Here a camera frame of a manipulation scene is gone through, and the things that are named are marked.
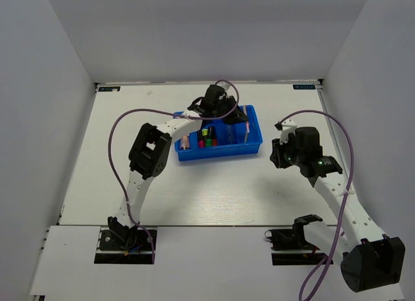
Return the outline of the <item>crayon bottle pink cap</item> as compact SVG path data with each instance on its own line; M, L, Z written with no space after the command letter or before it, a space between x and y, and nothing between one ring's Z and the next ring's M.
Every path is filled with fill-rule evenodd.
M189 135L185 135L180 140L180 150L184 151L190 148L191 148L191 144L190 144Z

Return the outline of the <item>pink cap black highlighter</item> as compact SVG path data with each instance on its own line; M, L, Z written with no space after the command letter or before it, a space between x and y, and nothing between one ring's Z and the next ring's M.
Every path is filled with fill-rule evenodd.
M198 148L199 148L199 149L201 149L201 148L204 148L204 147L205 147L204 137L203 137L203 135L202 135L202 131L201 131L201 130L199 130L199 131L197 132L197 141L198 141Z

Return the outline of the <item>yellow cap black highlighter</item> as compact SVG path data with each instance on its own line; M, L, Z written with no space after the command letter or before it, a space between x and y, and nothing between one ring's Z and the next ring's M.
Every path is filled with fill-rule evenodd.
M206 128L202 129L201 133L202 133L203 140L206 140L207 137L208 137L208 129L206 129Z

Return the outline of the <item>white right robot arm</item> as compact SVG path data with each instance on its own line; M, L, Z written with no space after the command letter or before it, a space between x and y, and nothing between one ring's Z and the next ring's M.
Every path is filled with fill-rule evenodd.
M334 157L323 154L318 130L287 122L276 128L281 134L272 140L270 161L280 169L297 166L341 221L345 236L337 241L332 260L347 286L358 293L398 283L405 256L402 240L387 236L358 198L347 192L342 168Z

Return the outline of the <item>orange cap black highlighter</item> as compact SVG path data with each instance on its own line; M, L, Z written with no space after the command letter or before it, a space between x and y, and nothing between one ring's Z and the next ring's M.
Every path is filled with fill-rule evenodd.
M212 147L216 147L217 146L217 137L216 137L216 131L215 131L215 127L214 126L210 126L208 128L207 138L213 140L213 146Z

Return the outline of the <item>tan pencil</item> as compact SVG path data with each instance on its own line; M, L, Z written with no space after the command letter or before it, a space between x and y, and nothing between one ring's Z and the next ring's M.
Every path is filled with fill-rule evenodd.
M247 120L245 121L246 133L249 134L249 132L250 132L250 123L249 123L249 117L248 117L248 112L247 112L246 105L243 105L243 112L244 112L244 114L247 118Z

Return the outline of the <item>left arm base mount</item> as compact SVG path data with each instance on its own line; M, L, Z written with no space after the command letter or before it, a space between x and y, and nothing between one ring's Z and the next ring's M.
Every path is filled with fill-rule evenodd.
M150 237L142 229L134 230L132 238L123 243L111 230L102 229L95 252L96 265L152 265Z

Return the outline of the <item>pale yellow pen tube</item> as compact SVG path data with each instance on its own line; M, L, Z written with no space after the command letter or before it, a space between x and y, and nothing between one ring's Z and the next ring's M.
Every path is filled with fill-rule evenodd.
M246 126L245 127L245 135L244 135L244 143L247 143L249 133L250 133L250 127L249 126Z

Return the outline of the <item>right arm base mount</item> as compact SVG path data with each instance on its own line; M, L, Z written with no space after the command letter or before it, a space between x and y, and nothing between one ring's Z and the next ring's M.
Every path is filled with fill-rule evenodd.
M295 218L290 228L267 230L264 236L271 244L272 265L318 265L321 261L325 263L327 256L305 240L303 231L304 226L322 221L321 217L310 214Z

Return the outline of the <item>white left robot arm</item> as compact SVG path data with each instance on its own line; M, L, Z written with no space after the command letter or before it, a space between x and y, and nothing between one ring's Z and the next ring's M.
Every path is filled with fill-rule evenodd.
M171 145L200 130L210 121L222 120L227 125L247 121L248 116L239 108L239 98L239 91L234 84L218 80L209 85L205 95L196 98L181 114L137 108L123 113L115 120L108 139L108 159L124 199L117 213L108 218L108 226L122 248L131 248L137 241L134 228L142 228L140 214L144 199L152 181L165 169ZM113 163L112 139L121 120L137 112L168 115L171 119L158 125L145 123L140 128L128 154L129 179L124 185Z

